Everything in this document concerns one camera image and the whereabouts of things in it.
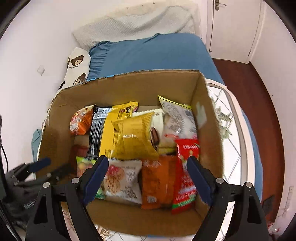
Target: reddish brown floor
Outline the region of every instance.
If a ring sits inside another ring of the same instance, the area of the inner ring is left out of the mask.
[[[214,63],[251,123],[263,166],[262,200],[275,195],[273,209],[266,220],[274,221],[284,184],[284,147],[271,98],[251,63],[218,59],[214,59]]]

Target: door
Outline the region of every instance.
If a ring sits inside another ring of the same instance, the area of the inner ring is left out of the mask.
[[[247,63],[261,0],[213,0],[212,58]]]

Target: silver screw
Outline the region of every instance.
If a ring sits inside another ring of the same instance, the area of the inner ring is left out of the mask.
[[[250,183],[250,182],[246,182],[246,186],[247,186],[248,188],[251,188],[253,185],[252,185],[252,183]]]
[[[72,179],[72,183],[75,184],[75,183],[78,183],[78,182],[79,182],[79,178],[75,177],[75,178]]]
[[[50,186],[50,183],[49,182],[46,182],[46,183],[43,184],[43,187],[44,188],[48,188],[49,186]]]
[[[219,183],[219,184],[222,184],[222,183],[224,183],[224,180],[219,177],[219,178],[216,179],[216,182]]]

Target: wall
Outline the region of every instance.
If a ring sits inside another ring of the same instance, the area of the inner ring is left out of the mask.
[[[32,161],[31,140],[41,128],[58,87],[64,79],[67,57],[79,47],[73,26],[91,14],[103,15],[119,5],[153,0],[32,0],[15,17],[0,40],[0,114],[2,142],[9,168]],[[207,30],[207,0],[200,7],[202,35]],[[43,65],[44,74],[37,73]]]
[[[294,105],[296,43],[277,14],[266,3],[264,4],[265,16],[251,63],[256,68],[271,96],[283,137],[285,155],[284,189],[274,226],[279,229],[278,234],[281,234],[296,211],[296,195],[293,194],[290,207],[283,215],[289,186],[294,186],[296,173],[296,114]]]

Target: blue fitted sheet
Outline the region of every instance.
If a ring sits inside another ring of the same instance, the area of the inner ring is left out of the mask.
[[[196,69],[208,79],[224,84],[202,40],[188,33],[156,34],[153,37],[120,42],[103,41],[91,48],[87,80],[152,69]],[[263,169],[258,145],[247,122],[255,157],[255,189],[262,199]]]

